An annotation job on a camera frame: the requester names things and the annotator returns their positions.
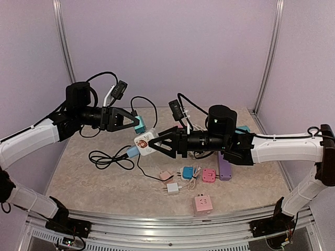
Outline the pink socket adapter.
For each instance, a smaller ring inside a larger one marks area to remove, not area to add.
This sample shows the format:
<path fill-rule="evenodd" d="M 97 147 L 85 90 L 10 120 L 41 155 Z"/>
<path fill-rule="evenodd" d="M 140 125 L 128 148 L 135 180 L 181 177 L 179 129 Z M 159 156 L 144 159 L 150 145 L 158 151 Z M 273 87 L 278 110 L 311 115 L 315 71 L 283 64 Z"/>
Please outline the pink socket adapter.
<path fill-rule="evenodd" d="M 212 184 L 216 180 L 216 171 L 213 168 L 205 168 L 202 171 L 202 181 L 205 183 Z"/>

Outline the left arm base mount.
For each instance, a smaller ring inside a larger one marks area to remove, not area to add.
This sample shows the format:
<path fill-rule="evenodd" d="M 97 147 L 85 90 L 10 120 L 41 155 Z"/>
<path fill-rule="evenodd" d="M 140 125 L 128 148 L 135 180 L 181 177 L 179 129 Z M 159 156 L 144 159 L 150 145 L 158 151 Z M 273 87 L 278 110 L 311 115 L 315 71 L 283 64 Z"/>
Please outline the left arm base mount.
<path fill-rule="evenodd" d="M 69 217 L 69 210 L 65 205 L 54 197 L 50 197 L 50 199 L 56 203 L 58 210 L 53 218 L 47 219 L 45 227 L 55 232 L 87 238 L 91 231 L 92 223 Z"/>

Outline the white cube socket adapter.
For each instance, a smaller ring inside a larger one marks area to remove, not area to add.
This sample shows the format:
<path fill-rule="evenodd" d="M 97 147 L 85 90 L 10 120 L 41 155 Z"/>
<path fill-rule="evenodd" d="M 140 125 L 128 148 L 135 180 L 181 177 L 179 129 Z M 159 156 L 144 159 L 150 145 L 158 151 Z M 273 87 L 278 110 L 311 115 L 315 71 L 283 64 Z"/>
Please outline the white cube socket adapter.
<path fill-rule="evenodd" d="M 147 130 L 146 132 L 138 135 L 134 139 L 134 144 L 137 147 L 140 155 L 147 156 L 149 154 L 156 152 L 154 148 L 149 146 L 149 141 L 157 137 L 158 137 L 158 134 L 155 128 L 151 128 L 150 130 Z"/>

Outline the pink cube socket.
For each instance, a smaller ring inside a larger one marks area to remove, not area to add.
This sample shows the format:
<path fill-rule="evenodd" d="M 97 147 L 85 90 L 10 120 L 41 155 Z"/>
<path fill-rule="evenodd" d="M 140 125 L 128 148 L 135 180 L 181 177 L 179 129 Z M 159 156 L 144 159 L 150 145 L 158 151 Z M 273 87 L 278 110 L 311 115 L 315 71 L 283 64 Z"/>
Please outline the pink cube socket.
<path fill-rule="evenodd" d="M 213 204 L 209 195 L 197 195 L 193 199 L 193 210 L 195 216 L 211 214 Z"/>

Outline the blue plug adapter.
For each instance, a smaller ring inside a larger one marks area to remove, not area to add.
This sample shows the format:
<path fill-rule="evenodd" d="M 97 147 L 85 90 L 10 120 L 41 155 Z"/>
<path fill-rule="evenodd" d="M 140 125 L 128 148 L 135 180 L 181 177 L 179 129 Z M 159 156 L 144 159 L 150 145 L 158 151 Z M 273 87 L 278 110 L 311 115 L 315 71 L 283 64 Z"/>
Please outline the blue plug adapter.
<path fill-rule="evenodd" d="M 190 166 L 184 166 L 180 168 L 180 170 L 177 172 L 179 178 L 184 182 L 191 180 L 193 174 L 194 174 L 194 167 Z"/>

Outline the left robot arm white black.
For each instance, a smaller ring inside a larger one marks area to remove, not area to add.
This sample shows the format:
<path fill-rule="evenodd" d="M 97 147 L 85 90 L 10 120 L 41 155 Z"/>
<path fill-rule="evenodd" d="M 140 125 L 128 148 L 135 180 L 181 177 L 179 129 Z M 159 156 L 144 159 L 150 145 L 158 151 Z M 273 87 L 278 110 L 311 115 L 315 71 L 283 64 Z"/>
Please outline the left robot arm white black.
<path fill-rule="evenodd" d="M 61 232 L 73 228 L 68 209 L 56 198 L 46 197 L 11 180 L 8 168 L 23 157 L 51 144 L 62 142 L 91 126 L 116 132 L 139 125 L 138 118 L 114 103 L 124 95 L 127 83 L 116 80 L 98 107 L 97 92 L 90 81 L 66 87 L 65 101 L 40 121 L 1 140 L 1 204 L 32 211 L 53 223 Z"/>

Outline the pink charger plug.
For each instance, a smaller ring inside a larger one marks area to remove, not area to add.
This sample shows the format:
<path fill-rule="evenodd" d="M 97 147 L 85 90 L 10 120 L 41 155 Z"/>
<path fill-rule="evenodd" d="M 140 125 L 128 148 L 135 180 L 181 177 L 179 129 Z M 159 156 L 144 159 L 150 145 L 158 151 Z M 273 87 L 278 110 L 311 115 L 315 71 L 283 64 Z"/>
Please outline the pink charger plug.
<path fill-rule="evenodd" d="M 173 177 L 174 176 L 168 171 L 160 172 L 159 174 L 159 179 L 162 180 L 164 184 L 172 183 Z"/>

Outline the light blue charger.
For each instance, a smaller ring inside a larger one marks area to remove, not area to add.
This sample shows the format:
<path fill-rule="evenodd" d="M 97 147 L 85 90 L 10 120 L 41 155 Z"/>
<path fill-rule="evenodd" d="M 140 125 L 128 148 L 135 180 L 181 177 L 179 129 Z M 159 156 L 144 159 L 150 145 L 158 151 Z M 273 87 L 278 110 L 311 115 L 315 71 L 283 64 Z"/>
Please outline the light blue charger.
<path fill-rule="evenodd" d="M 126 151 L 129 158 L 133 158 L 135 156 L 138 156 L 140 154 L 138 148 L 136 146 L 131 146 Z"/>

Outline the white usb charger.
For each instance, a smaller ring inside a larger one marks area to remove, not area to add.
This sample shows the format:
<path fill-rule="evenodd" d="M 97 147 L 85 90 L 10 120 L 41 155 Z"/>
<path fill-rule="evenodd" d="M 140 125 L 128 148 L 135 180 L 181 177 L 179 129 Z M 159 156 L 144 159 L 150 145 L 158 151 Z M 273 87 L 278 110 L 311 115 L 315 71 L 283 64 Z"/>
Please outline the white usb charger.
<path fill-rule="evenodd" d="M 182 189 L 182 186 L 174 182 L 174 183 L 167 184 L 166 187 L 164 187 L 162 190 L 167 195 L 175 195 L 175 194 L 178 194 L 181 189 Z"/>

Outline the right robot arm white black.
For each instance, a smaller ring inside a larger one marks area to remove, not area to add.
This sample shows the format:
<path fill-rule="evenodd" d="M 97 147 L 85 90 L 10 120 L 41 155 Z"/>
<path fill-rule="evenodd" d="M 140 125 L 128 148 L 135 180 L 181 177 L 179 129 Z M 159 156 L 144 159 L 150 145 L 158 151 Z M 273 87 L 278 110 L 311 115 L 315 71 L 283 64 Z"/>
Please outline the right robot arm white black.
<path fill-rule="evenodd" d="M 288 196 L 276 203 L 268 228 L 279 232 L 298 211 L 319 193 L 334 186 L 334 135 L 322 124 L 306 133 L 264 135 L 237 128 L 237 113 L 224 105 L 205 112 L 206 130 L 174 126 L 160 132 L 149 146 L 171 158 L 188 152 L 222 152 L 234 165 L 254 165 L 272 161 L 309 161 L 315 166 Z"/>

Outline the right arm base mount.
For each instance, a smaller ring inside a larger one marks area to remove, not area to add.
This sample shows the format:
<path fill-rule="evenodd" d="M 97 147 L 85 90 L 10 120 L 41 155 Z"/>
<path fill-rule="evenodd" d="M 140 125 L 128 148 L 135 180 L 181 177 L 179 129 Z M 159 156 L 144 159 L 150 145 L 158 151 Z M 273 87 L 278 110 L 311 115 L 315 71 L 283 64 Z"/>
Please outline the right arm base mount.
<path fill-rule="evenodd" d="M 250 228 L 253 237 L 271 235 L 294 228 L 295 222 L 293 216 L 285 215 L 282 212 L 282 202 L 284 197 L 277 201 L 273 215 L 269 218 L 253 220 L 250 222 Z"/>

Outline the teal usb charger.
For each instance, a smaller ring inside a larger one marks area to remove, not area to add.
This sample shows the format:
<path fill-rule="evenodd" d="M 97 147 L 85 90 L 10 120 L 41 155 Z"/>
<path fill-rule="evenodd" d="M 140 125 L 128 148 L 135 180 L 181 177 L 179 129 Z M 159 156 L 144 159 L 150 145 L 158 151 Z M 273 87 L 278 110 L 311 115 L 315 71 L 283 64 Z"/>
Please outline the teal usb charger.
<path fill-rule="evenodd" d="M 134 127 L 136 134 L 144 133 L 147 128 L 142 116 L 135 116 L 135 118 L 137 118 L 139 121 L 139 124 Z"/>

